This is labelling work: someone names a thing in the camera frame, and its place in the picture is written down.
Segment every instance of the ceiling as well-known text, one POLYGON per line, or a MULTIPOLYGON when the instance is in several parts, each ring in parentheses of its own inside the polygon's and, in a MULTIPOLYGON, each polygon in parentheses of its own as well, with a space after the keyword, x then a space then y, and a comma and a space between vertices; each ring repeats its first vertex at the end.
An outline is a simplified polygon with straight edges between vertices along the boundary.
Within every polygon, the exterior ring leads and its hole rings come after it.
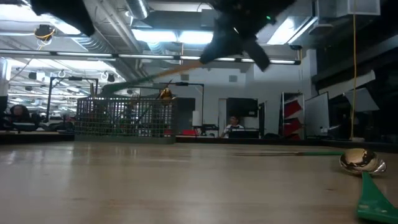
MULTIPOLYGON (((73 30, 68 24, 54 17, 36 16, 29 6, 0 5, 0 49, 198 56, 211 40, 213 21, 217 16, 211 6, 200 0, 84 0, 84 2, 96 28, 96 34, 92 37, 80 34, 78 30, 73 30), (147 6, 147 17, 141 19, 132 17, 137 9, 131 10, 129 7, 132 2, 139 1, 142 6, 147 6), (51 41, 43 42, 33 35, 40 24, 47 24, 57 29, 51 41)), ((317 36, 308 34, 316 21, 333 22, 335 28, 339 28, 334 31, 338 30, 339 33, 342 33, 341 30, 344 30, 344 26, 350 21, 350 18, 345 16, 323 17, 323 14, 314 10, 314 6, 316 5, 313 0, 297 0, 292 7, 276 18, 277 23, 274 26, 267 25, 258 33, 258 42, 270 58, 297 60, 298 54, 288 45, 283 45, 286 43, 305 47, 318 47, 327 43, 326 37, 331 37, 333 32, 317 36)), ((328 10, 336 11, 331 7, 322 13, 328 10)), ((100 61, 95 58, 84 60, 73 57, 41 58, 38 55, 34 58, 16 56, 6 58, 12 64, 9 93, 11 98, 16 99, 12 102, 32 104, 32 100, 40 98, 43 99, 39 102, 43 108, 47 106, 45 99, 49 92, 50 77, 97 78, 99 85, 103 86, 109 83, 107 77, 112 74, 115 82, 124 82, 145 77, 148 71, 155 73, 180 63, 179 60, 117 58, 112 61, 100 61), (29 73, 32 72, 40 74, 37 75, 40 78, 35 80, 29 78, 29 73), (27 86, 32 86, 33 90, 26 89, 27 86)), ((206 67, 235 68, 241 73, 246 73, 250 66, 250 63, 213 62, 206 67)), ((86 96, 89 91, 90 85, 87 82, 63 80, 52 92, 62 102, 53 101, 52 111, 64 108, 61 106, 64 101, 76 102, 76 97, 86 96), (81 90, 79 93, 67 91, 67 87, 76 86, 81 90)), ((42 110, 40 106, 33 109, 42 110)), ((68 108, 73 111, 73 104, 68 108)))

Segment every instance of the metal cage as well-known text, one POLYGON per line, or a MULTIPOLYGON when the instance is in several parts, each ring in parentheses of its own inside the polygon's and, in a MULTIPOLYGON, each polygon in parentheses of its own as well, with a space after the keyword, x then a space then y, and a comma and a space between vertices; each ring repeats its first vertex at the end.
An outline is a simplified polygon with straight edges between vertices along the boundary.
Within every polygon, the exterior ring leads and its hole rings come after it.
POLYGON ((75 139, 172 144, 175 142, 175 100, 80 98, 75 139))

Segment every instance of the man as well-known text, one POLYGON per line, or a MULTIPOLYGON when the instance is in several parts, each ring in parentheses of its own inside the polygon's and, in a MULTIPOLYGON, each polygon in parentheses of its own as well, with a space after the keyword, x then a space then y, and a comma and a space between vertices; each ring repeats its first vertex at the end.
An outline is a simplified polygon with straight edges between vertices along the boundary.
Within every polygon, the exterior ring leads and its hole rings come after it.
POLYGON ((243 126, 239 124, 239 118, 237 116, 231 116, 229 118, 229 125, 225 127, 223 133, 221 134, 221 138, 228 138, 229 134, 231 131, 238 131, 236 129, 244 129, 243 126))

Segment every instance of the wooden table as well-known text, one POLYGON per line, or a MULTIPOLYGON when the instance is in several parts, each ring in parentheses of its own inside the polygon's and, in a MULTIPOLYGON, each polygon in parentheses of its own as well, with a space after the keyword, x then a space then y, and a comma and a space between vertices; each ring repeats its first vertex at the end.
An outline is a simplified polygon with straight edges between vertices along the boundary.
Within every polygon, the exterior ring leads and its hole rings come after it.
MULTIPOLYGON (((0 146, 1 223, 359 223, 361 179, 330 148, 61 142, 0 146)), ((398 155, 375 183, 398 204, 398 155)))

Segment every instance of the white door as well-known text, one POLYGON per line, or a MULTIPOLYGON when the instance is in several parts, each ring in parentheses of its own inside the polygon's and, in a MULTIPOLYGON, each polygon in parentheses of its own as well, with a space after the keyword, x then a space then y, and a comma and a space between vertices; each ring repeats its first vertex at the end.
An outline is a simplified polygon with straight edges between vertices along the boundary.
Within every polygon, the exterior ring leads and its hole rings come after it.
POLYGON ((218 99, 218 136, 224 131, 226 125, 226 99, 218 99))

